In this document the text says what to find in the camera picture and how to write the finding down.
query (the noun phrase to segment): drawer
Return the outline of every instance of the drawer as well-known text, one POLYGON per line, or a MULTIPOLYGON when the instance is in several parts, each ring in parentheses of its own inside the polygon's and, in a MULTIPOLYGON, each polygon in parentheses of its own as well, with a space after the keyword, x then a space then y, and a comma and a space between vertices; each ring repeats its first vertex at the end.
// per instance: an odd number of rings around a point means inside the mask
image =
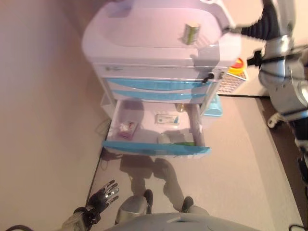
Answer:
POLYGON ((202 103, 205 94, 172 94, 152 93, 125 90, 113 90, 112 94, 117 100, 131 100, 161 103, 202 103))
POLYGON ((117 101, 112 123, 103 146, 115 154, 202 157, 210 150, 205 146, 202 129, 200 110, 196 104, 187 105, 186 111, 179 113, 173 103, 117 101), (176 114, 179 116, 179 125, 158 125, 155 123, 157 114, 176 114), (138 123, 131 140, 124 139, 118 134, 121 123, 126 121, 138 123), (192 133, 195 146, 159 144, 158 137, 164 132, 170 135, 192 133))
POLYGON ((128 79, 107 78, 111 90, 152 92, 152 93, 180 93, 180 94, 205 94, 212 84, 201 81, 178 80, 152 80, 152 79, 128 79))

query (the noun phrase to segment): cart caster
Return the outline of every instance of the cart caster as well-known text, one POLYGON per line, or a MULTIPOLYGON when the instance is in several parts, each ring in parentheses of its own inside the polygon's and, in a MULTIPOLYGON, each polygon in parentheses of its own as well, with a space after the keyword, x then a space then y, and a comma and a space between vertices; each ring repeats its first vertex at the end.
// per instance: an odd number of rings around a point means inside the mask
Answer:
POLYGON ((276 129, 278 126, 280 126, 284 122, 285 122, 284 118, 281 116, 281 114, 277 112, 268 119, 267 125, 270 129, 276 129))

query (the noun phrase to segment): cable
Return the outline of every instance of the cable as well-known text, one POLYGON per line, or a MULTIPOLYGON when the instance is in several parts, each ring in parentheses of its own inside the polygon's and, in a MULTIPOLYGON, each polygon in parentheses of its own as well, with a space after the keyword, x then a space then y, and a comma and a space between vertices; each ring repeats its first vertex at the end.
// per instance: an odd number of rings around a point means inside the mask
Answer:
POLYGON ((304 231, 308 231, 307 227, 305 228, 304 226, 301 226, 301 225, 290 225, 289 226, 289 231, 292 231, 293 227, 298 227, 298 228, 303 229, 304 231))
POLYGON ((28 226, 25 225, 14 225, 10 228, 8 228, 6 231, 13 231, 13 230, 23 230, 23 231, 33 231, 28 226))

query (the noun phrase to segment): blue drawer handle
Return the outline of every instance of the blue drawer handle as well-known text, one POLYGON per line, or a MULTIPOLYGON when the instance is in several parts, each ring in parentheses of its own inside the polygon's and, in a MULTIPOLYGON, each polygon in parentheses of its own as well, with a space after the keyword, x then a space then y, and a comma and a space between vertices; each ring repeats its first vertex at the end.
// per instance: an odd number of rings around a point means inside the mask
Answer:
POLYGON ((144 100, 192 100, 204 98, 205 94, 170 94, 170 93, 152 93, 152 92, 137 92, 126 90, 113 90, 112 92, 135 99, 144 100))
POLYGON ((122 86, 137 88, 141 90, 187 90, 210 85, 210 83, 195 81, 169 81, 126 78, 109 78, 108 81, 122 86))
POLYGON ((174 144, 156 144, 156 143, 133 143, 122 141, 103 141, 105 148, 112 148, 119 151, 138 153, 144 155, 157 155, 164 153, 164 155, 196 155, 207 154, 210 152, 208 147, 199 146, 182 146, 174 144))

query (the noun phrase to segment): beige wall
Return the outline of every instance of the beige wall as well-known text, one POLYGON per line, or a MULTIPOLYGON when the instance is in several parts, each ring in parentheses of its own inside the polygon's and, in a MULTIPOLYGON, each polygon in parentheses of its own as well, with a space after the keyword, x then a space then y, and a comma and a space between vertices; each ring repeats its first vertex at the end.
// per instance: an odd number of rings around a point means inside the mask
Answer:
MULTIPOLYGON (((261 0, 223 0, 236 24, 254 23, 262 13, 261 0)), ((296 44, 308 44, 308 1, 295 0, 296 25, 294 28, 294 38, 296 44)), ((241 58, 246 60, 253 55, 253 51, 263 48, 264 42, 243 37, 241 58)), ((247 69, 250 80, 243 84, 235 94, 240 95, 264 95, 265 89, 258 80, 258 68, 249 67, 247 69)))
POLYGON ((54 230, 84 205, 101 96, 58 1, 0 0, 0 230, 54 230))

